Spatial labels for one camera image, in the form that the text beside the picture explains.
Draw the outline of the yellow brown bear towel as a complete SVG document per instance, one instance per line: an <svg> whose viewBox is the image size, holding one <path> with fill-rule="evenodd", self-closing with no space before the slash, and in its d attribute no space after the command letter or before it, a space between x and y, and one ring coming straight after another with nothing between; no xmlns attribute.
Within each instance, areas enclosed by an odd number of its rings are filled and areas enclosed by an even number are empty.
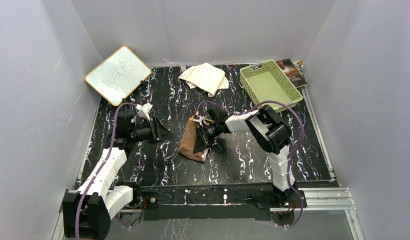
<svg viewBox="0 0 410 240"><path fill-rule="evenodd" d="M188 158L189 160L204 163L207 157L207 149L196 154L193 153L197 140L196 128L198 126L199 122L195 122L193 120L193 117L190 117L187 122L187 125L185 126L185 131L181 139L179 153L184 157Z"/></svg>

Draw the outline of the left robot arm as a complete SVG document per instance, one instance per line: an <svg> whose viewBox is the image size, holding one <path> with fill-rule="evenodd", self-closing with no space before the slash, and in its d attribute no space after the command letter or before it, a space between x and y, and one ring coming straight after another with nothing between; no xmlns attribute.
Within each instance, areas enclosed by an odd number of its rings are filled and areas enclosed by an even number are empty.
<svg viewBox="0 0 410 240"><path fill-rule="evenodd" d="M120 219L125 207L146 209L148 199L134 181L115 182L136 143L157 144L175 135L149 112L152 104L136 104L134 110L117 107L113 127L101 157L87 180L76 190L68 190L62 201L63 231L67 238L103 240L111 220Z"/></svg>

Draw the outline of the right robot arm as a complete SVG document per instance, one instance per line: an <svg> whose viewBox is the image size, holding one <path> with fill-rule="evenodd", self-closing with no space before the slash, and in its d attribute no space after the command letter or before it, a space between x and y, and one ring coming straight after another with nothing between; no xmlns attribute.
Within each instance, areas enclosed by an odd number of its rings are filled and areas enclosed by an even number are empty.
<svg viewBox="0 0 410 240"><path fill-rule="evenodd" d="M221 134L250 132L259 147L266 152L273 174L275 203L287 207L294 200L290 187L295 183L289 167L288 153L291 133L288 124L269 105L249 113L227 113L219 106L207 110L212 122L200 123L192 152L202 152L213 145Z"/></svg>

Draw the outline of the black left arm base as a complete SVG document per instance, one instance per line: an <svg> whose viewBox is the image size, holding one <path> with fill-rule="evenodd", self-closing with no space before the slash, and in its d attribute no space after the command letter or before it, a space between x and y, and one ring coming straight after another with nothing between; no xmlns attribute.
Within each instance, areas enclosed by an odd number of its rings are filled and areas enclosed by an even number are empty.
<svg viewBox="0 0 410 240"><path fill-rule="evenodd" d="M133 181L119 181L105 197L109 216L113 219L122 209L155 210L159 207L159 193L143 189Z"/></svg>

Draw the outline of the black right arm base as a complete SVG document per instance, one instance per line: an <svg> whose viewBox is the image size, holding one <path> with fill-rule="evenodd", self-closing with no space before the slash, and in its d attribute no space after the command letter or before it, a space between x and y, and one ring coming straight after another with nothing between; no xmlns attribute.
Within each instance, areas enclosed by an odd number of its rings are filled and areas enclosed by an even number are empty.
<svg viewBox="0 0 410 240"><path fill-rule="evenodd" d="M280 191L273 187L273 190L258 191L251 198L260 209L277 209L270 210L271 220L275 225L285 228L296 221L296 210L303 211L307 207L305 193L302 190L296 193L291 188Z"/></svg>

